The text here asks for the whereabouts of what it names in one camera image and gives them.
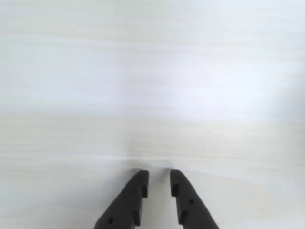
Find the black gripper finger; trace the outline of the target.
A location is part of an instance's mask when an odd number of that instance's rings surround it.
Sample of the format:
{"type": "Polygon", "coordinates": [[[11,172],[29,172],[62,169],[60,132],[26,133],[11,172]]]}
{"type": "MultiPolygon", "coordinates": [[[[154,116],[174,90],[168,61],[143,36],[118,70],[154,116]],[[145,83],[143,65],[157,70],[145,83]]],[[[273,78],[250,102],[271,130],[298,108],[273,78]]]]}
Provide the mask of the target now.
{"type": "Polygon", "coordinates": [[[178,223],[185,229],[219,229],[185,174],[170,171],[171,196],[176,199],[178,223]]]}
{"type": "Polygon", "coordinates": [[[142,200],[148,197],[149,171],[139,170],[98,218],[95,229],[133,229],[140,226],[142,200]]]}

